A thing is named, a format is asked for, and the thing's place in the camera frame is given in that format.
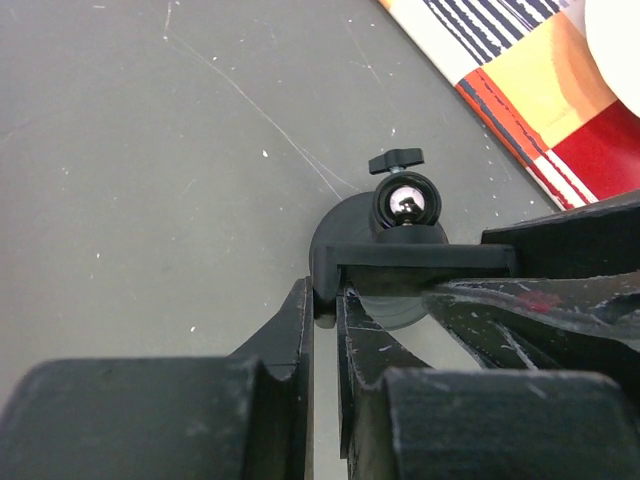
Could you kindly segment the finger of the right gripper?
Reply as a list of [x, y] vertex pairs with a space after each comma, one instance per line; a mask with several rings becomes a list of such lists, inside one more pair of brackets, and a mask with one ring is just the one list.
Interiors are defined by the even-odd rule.
[[422, 301], [484, 368], [639, 367], [636, 277], [458, 280]]

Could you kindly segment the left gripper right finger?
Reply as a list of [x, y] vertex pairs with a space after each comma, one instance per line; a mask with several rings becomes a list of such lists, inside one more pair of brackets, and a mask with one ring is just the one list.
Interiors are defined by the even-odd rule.
[[337, 299], [340, 453], [354, 460], [390, 436], [384, 374], [389, 368], [427, 368], [373, 320], [355, 295]]

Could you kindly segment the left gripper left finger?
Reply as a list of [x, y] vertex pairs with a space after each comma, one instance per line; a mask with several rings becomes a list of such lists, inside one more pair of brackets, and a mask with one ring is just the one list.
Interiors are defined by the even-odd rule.
[[283, 304], [234, 359], [259, 361], [250, 402], [244, 479], [311, 479], [314, 440], [311, 281], [294, 282]]

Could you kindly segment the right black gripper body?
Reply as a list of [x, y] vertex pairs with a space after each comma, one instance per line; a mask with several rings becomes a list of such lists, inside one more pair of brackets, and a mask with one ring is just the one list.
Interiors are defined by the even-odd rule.
[[580, 279], [639, 269], [639, 192], [486, 230], [483, 244], [510, 245], [523, 278]]

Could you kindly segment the black phone stand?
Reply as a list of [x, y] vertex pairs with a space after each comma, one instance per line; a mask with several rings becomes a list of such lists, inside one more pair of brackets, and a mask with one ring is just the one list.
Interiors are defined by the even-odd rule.
[[421, 296], [433, 285], [518, 273], [512, 246], [449, 242], [440, 193], [414, 170], [423, 162], [419, 148], [374, 157], [369, 172], [383, 177], [376, 189], [341, 201], [320, 221], [309, 248], [317, 326], [334, 327], [337, 300], [347, 291], [370, 318], [396, 330], [425, 316]]

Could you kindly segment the patterned orange placemat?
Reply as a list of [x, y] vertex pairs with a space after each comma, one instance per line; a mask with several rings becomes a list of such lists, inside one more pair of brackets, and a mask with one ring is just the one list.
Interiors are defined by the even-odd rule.
[[638, 188], [639, 118], [602, 75], [589, 26], [634, 34], [637, 16], [584, 1], [384, 7], [559, 208]]

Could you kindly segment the white plate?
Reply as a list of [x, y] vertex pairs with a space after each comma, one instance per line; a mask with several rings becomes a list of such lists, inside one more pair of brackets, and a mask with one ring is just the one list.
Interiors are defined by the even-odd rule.
[[639, 116], [639, 0], [588, 0], [586, 39], [610, 90]]

